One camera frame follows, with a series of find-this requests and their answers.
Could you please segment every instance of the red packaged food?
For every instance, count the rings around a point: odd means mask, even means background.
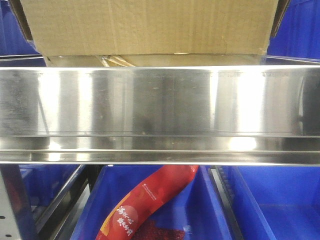
[[[135,232],[131,240],[183,240],[183,230],[156,227],[154,220],[145,221]]]
[[[197,165],[165,165],[140,182],[111,211],[96,240],[129,240],[141,224],[179,194],[195,177]]]

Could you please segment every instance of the sausage package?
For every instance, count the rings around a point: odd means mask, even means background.
[[[117,204],[102,224],[96,240],[130,240],[148,217],[194,179],[197,170],[197,165],[161,167]]]

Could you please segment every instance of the blue storage bin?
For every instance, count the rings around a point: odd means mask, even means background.
[[[84,207],[71,240],[95,239],[118,202],[138,183],[161,166],[105,166]],[[158,228],[185,231],[185,240],[231,240],[222,207],[201,166],[195,179],[151,217]]]
[[[37,54],[25,40],[7,0],[0,0],[0,55]]]
[[[32,170],[24,180],[32,206],[48,206],[78,165],[26,164],[20,170]]]
[[[320,59],[320,1],[291,0],[268,54]]]
[[[20,168],[20,172],[29,202],[32,206],[37,206],[39,204],[39,197],[36,197],[35,194],[33,194],[34,186],[36,184],[34,171],[31,168]]]
[[[224,167],[246,240],[320,239],[319,167]]]

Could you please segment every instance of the brown cardboard box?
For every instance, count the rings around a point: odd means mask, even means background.
[[[175,66],[259,63],[288,2],[11,0],[11,7],[49,65]]]

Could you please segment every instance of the box flap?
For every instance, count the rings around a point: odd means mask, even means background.
[[[17,22],[20,26],[21,32],[27,41],[32,41],[32,34],[26,19],[26,15],[23,11],[21,2],[19,0],[9,0],[10,8],[15,15]]]
[[[45,56],[265,54],[278,0],[21,0]]]
[[[226,66],[259,65],[259,55],[217,54],[152,54],[123,56],[48,56],[48,67],[178,67],[178,66]]]
[[[272,37],[275,37],[277,35],[280,24],[282,22],[282,19],[284,18],[284,15],[287,11],[290,1],[291,0],[279,0],[278,7],[276,9],[275,16],[274,16],[272,30],[271,30]]]

